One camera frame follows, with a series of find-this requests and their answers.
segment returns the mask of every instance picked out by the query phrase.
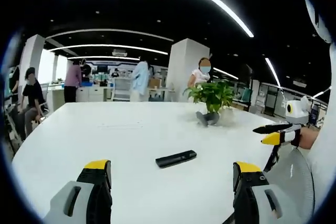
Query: remote control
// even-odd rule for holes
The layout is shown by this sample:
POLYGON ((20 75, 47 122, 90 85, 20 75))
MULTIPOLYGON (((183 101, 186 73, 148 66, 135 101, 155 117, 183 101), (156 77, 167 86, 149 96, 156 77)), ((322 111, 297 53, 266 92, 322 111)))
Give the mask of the remote control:
POLYGON ((160 157, 157 158, 155 161, 160 168, 166 168, 168 166, 177 165, 179 163, 192 160, 196 157, 196 155, 196 152, 190 150, 187 152, 177 153, 168 157, 160 157))

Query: box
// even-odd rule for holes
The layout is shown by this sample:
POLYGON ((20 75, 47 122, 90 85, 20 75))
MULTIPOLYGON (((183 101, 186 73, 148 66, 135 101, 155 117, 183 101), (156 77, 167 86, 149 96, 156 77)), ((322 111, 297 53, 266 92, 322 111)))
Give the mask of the box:
POLYGON ((148 87, 150 87, 151 89, 154 89, 155 87, 157 87, 159 89, 160 86, 161 86, 161 80, 160 79, 156 79, 156 78, 149 79, 148 87))

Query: face mask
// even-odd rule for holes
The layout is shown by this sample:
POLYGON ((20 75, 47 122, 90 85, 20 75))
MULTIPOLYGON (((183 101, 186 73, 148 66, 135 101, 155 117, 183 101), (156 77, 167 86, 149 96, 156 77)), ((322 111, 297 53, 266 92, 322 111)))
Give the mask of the face mask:
POLYGON ((199 67, 202 73, 209 73, 211 70, 211 67, 199 67))

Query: ceiling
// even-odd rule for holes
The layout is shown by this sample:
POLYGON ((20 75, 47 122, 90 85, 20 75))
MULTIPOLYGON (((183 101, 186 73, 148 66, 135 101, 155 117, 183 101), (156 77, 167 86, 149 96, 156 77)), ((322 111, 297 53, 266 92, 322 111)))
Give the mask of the ceiling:
MULTIPOLYGON (((329 46, 317 36, 305 0, 221 1, 247 25, 253 38, 209 0, 30 0, 32 5, 21 20, 25 37, 102 28, 166 37, 173 41, 121 31, 82 31, 52 38, 64 46, 115 44, 167 52, 127 49, 128 57, 146 55, 152 64, 161 66, 168 66, 172 44, 190 38, 210 48, 214 67, 233 75, 238 76, 241 65, 248 64, 255 78, 276 84, 265 62, 268 57, 283 87, 314 95, 330 86, 329 46), (307 87, 294 86, 294 78, 305 81, 307 87)), ((328 25, 334 27, 330 20, 328 25)), ((46 42, 45 48, 55 46, 46 42)), ((110 56, 113 47, 70 50, 79 56, 110 56)), ((62 50, 56 53, 73 57, 62 50)), ((329 94, 320 98, 328 101, 329 94)))

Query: cabinet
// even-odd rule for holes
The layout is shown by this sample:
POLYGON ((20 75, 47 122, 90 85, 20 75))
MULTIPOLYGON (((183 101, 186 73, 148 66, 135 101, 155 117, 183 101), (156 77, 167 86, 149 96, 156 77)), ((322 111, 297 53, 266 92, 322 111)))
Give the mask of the cabinet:
POLYGON ((103 102, 104 101, 104 88, 95 87, 89 89, 89 102, 103 102))
POLYGON ((76 91, 76 102, 87 102, 87 101, 89 101, 89 89, 78 88, 76 91))

